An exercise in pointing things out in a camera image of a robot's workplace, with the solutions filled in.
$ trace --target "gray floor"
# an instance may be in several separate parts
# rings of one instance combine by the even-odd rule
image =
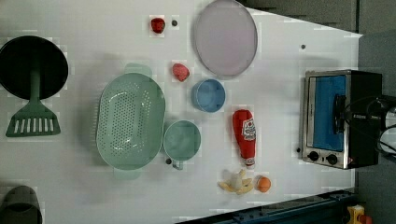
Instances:
[[[383,93],[396,96],[395,0],[239,0],[275,14],[364,35],[360,69],[382,73]],[[375,223],[396,223],[396,159],[357,169],[356,192]]]

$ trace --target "orange object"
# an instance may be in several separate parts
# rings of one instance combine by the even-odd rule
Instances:
[[[263,193],[267,192],[271,188],[271,180],[267,177],[262,177],[257,182],[257,189]]]
[[[373,224],[373,219],[371,217],[367,217],[366,215],[359,215],[358,221],[362,224]]]
[[[349,206],[347,208],[350,220],[347,224],[373,224],[373,219],[364,215],[364,207],[361,205]]]

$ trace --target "black cable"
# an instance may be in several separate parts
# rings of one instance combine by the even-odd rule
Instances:
[[[362,100],[366,100],[366,99],[368,99],[368,98],[373,98],[373,97],[375,97],[375,99],[374,99],[372,102],[370,102],[370,103],[366,106],[366,113],[367,113],[366,120],[367,120],[367,121],[370,120],[371,115],[372,115],[372,113],[370,112],[370,108],[373,106],[374,103],[380,103],[380,101],[383,100],[383,99],[379,99],[377,96],[368,96],[368,97],[360,98],[359,100],[357,100],[357,101],[355,101],[355,102],[353,102],[353,103],[349,103],[349,104],[346,105],[346,107],[344,108],[344,113],[347,112],[347,109],[348,109],[349,107],[351,107],[352,105],[356,104],[357,102],[360,102],[360,101],[362,101]],[[345,122],[349,125],[349,127],[354,128],[354,129],[355,129],[356,131],[358,131],[359,133],[362,133],[362,134],[364,134],[365,136],[368,136],[368,137],[374,139],[374,140],[377,142],[377,146],[375,147],[375,151],[377,151],[377,152],[379,152],[379,153],[381,153],[381,154],[385,154],[385,155],[387,155],[387,156],[388,156],[388,155],[392,155],[392,156],[393,156],[393,155],[396,155],[396,148],[395,148],[395,147],[392,147],[391,145],[389,145],[389,144],[387,144],[387,143],[381,141],[382,135],[383,135],[386,131],[388,131],[388,130],[390,130],[390,129],[392,129],[392,128],[396,128],[396,125],[389,126],[387,129],[385,129],[385,131],[383,131],[383,132],[379,135],[378,138],[374,138],[374,137],[372,137],[370,134],[365,133],[365,132],[362,132],[361,130],[359,130],[359,129],[353,127],[353,126],[350,124],[350,121],[351,121],[351,120],[349,120],[348,118],[345,118]],[[388,147],[389,149],[395,151],[395,153],[389,153],[389,152],[385,151],[385,150],[381,147],[381,145],[384,145],[384,146]]]

